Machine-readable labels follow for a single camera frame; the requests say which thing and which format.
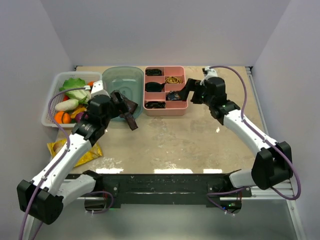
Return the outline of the yellow chips bag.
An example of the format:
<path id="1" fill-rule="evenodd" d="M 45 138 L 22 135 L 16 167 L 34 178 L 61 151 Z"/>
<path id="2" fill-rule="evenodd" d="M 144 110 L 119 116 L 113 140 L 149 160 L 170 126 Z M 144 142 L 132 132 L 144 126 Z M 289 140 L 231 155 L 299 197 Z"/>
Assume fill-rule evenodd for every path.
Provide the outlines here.
<path id="1" fill-rule="evenodd" d="M 63 139 L 57 140 L 56 142 L 50 142 L 50 143 L 46 144 L 52 158 L 55 157 L 59 153 L 59 151 L 66 144 L 66 142 L 67 142 L 67 139 L 63 138 Z M 97 159 L 99 157 L 102 157 L 102 156 L 103 156 L 103 152 L 101 150 L 101 147 L 99 146 L 98 143 L 96 143 L 88 152 L 86 152 L 78 160 L 78 162 L 74 165 L 74 167 L 84 165 L 84 164 L 86 164 L 94 159 Z"/>

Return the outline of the yellow rolled tie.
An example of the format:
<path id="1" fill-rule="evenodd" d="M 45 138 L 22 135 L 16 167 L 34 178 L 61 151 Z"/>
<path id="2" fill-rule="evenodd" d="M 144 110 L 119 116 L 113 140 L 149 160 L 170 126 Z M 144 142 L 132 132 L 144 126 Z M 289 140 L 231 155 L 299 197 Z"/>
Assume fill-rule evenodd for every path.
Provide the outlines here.
<path id="1" fill-rule="evenodd" d="M 177 78 L 175 76 L 168 76 L 165 79 L 165 83 L 166 84 L 182 84 L 183 81 L 180 78 Z"/>

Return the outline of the black rolled belt middle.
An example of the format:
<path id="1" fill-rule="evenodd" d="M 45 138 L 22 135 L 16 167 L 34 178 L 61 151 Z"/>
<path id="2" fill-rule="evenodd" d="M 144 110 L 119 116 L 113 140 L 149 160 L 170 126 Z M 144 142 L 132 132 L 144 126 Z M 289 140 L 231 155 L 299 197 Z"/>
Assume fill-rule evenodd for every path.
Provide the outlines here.
<path id="1" fill-rule="evenodd" d="M 146 92 L 162 92 L 166 83 L 158 83 L 158 82 L 147 82 L 145 84 Z"/>

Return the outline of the aluminium frame rail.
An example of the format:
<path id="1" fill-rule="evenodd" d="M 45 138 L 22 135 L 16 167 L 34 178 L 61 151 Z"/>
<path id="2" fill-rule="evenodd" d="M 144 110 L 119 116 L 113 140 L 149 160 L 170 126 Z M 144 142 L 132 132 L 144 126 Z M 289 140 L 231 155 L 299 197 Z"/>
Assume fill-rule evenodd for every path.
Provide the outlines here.
<path id="1" fill-rule="evenodd" d="M 262 107 L 260 104 L 260 100 L 258 97 L 258 93 L 255 87 L 255 83 L 254 83 L 254 79 L 253 79 L 253 75 L 252 75 L 252 67 L 251 66 L 246 66 L 245 67 L 250 85 L 251 85 L 251 89 L 252 89 L 252 93 L 254 95 L 255 101 L 256 101 L 256 105 L 257 105 L 257 109 L 261 118 L 261 122 L 262 122 L 262 127 L 263 127 L 263 131 L 267 134 L 269 134 L 268 132 L 268 128 L 266 125 L 266 121 L 264 118 L 264 114 L 262 111 Z M 295 235 L 296 238 L 298 240 L 306 240 L 306 234 L 302 225 L 302 221 L 299 215 L 299 211 L 297 209 L 297 205 L 295 201 L 291 201 L 291 200 L 286 200 L 283 197 L 279 196 L 276 192 L 274 192 L 272 189 L 268 189 L 268 190 L 258 190 L 257 188 L 253 189 L 254 192 L 257 192 L 257 195 L 254 195 L 253 198 L 257 199 L 257 200 L 281 200 L 281 201 L 286 201 L 286 206 L 288 208 L 289 211 L 289 215 L 290 215 L 290 219 L 292 221 L 293 224 L 293 228 L 295 231 Z"/>

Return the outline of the black rolled tie bottom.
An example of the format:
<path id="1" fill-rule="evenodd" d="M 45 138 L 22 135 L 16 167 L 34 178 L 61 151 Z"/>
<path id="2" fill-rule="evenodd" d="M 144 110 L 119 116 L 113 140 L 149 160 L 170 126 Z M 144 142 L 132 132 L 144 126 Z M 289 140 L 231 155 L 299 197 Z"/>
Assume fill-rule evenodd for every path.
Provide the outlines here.
<path id="1" fill-rule="evenodd" d="M 144 107 L 146 109 L 165 109 L 166 103 L 164 101 L 147 101 Z"/>

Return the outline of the white toy radish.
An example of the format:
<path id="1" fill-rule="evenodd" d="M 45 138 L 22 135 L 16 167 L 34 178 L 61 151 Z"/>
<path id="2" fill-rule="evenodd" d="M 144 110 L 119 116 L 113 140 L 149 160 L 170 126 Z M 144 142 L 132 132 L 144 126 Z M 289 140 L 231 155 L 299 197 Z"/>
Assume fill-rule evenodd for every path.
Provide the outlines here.
<path id="1" fill-rule="evenodd" d="M 67 112 L 67 111 L 71 111 L 74 110 L 78 107 L 79 105 L 79 101 L 77 99 L 68 99 L 66 101 L 62 101 L 60 103 L 58 103 L 54 109 L 57 112 Z"/>

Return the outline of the brown floral necktie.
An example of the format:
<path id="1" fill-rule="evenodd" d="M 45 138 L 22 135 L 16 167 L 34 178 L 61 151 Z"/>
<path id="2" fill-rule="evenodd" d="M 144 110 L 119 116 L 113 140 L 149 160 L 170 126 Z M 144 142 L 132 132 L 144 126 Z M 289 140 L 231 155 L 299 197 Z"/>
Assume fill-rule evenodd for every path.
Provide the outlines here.
<path id="1" fill-rule="evenodd" d="M 125 95 L 120 93 L 119 90 L 114 90 L 110 94 L 110 97 L 118 111 L 117 116 L 123 118 L 132 131 L 136 130 L 138 125 L 133 114 L 135 113 L 138 104 L 132 100 L 129 100 Z"/>

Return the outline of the toy cabbage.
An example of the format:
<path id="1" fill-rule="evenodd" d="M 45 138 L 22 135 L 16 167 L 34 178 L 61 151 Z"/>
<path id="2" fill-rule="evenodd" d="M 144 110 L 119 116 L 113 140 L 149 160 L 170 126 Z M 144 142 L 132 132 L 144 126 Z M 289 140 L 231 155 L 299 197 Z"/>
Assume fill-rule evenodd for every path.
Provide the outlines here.
<path id="1" fill-rule="evenodd" d="M 85 89 L 86 82 L 81 78 L 69 78 L 64 81 L 59 91 L 66 91 L 70 99 L 78 100 L 80 103 L 87 103 L 91 99 L 91 89 Z"/>

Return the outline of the pink divided organizer tray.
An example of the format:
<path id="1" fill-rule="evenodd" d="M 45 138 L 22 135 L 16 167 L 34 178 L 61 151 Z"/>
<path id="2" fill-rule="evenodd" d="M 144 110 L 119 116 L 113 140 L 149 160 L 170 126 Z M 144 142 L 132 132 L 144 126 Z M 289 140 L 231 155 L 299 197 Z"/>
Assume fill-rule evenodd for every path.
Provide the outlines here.
<path id="1" fill-rule="evenodd" d="M 162 76 L 147 76 L 146 69 L 160 69 Z M 148 116 L 182 116 L 186 113 L 188 103 L 182 100 L 167 101 L 166 95 L 171 91 L 180 91 L 186 84 L 185 69 L 182 66 L 147 66 L 144 70 L 143 86 L 143 108 Z M 174 76 L 183 81 L 182 84 L 165 84 L 162 92 L 146 92 L 145 84 L 149 82 L 165 83 L 167 77 Z M 165 102 L 166 107 L 163 109 L 146 109 L 145 103 L 149 101 Z"/>

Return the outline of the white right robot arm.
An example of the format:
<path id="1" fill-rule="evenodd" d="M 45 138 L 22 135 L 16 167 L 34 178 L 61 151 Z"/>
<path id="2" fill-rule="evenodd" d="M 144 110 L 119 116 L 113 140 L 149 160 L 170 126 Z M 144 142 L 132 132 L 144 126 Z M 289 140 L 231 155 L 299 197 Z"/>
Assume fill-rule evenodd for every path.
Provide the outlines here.
<path id="1" fill-rule="evenodd" d="M 228 175 L 229 180 L 222 185 L 227 196 L 235 196 L 242 187 L 257 186 L 266 190 L 293 176 L 289 166 L 292 163 L 289 144 L 267 136 L 242 115 L 240 107 L 227 99 L 226 84 L 222 78 L 211 77 L 204 84 L 189 78 L 178 95 L 186 101 L 190 92 L 193 92 L 190 101 L 208 106 L 211 116 L 234 132 L 255 157 L 251 169 L 237 170 Z"/>

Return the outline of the orange toy pumpkin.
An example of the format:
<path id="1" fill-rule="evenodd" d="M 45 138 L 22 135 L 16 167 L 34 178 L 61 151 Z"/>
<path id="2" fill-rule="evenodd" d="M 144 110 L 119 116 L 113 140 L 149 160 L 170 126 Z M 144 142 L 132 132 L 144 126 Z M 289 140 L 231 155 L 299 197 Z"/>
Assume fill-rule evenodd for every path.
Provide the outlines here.
<path id="1" fill-rule="evenodd" d="M 59 111 L 55 114 L 54 120 L 58 124 L 70 124 L 72 122 L 71 116 L 65 111 Z"/>

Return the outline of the yellow toy pepper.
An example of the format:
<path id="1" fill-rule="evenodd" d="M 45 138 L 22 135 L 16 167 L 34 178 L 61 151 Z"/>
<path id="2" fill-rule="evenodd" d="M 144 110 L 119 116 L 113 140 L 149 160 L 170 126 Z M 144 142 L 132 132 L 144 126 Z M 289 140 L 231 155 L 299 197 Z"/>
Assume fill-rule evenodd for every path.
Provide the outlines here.
<path id="1" fill-rule="evenodd" d="M 70 114 L 71 119 L 75 119 L 77 114 L 83 113 L 87 110 L 87 108 L 83 105 L 79 105 L 76 109 L 73 110 L 73 112 Z"/>

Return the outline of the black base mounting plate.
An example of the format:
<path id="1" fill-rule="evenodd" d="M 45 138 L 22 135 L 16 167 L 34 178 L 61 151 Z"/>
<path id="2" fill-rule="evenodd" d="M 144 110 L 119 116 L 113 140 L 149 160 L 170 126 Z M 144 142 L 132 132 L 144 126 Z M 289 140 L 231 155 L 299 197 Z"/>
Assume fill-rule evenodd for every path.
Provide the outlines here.
<path id="1" fill-rule="evenodd" d="M 123 205 L 202 205 L 237 213 L 242 199 L 252 196 L 251 189 L 236 189 L 228 174 L 84 174 L 96 180 L 85 197 L 101 198 L 99 207 L 119 209 Z"/>

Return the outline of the dark patterned rolled tie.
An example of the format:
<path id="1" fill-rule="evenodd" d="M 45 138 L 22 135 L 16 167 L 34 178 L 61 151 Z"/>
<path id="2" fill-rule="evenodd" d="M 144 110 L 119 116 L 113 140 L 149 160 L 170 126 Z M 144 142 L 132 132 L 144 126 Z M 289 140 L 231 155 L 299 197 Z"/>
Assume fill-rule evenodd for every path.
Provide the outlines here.
<path id="1" fill-rule="evenodd" d="M 166 100 L 167 101 L 180 101 L 181 97 L 179 96 L 177 91 L 170 91 L 167 95 L 166 95 Z"/>

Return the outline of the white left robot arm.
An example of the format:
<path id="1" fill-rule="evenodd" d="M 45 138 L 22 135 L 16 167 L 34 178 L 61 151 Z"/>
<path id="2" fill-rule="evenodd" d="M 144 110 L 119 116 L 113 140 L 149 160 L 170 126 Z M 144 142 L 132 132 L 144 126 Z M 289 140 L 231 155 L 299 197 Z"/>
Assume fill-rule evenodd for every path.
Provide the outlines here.
<path id="1" fill-rule="evenodd" d="M 122 117 L 131 130 L 137 129 L 133 117 L 136 108 L 137 103 L 118 90 L 93 96 L 60 152 L 31 181 L 22 180 L 18 184 L 20 209 L 47 225 L 52 224 L 67 202 L 76 199 L 71 191 L 60 188 L 71 169 L 105 134 L 111 119 Z"/>

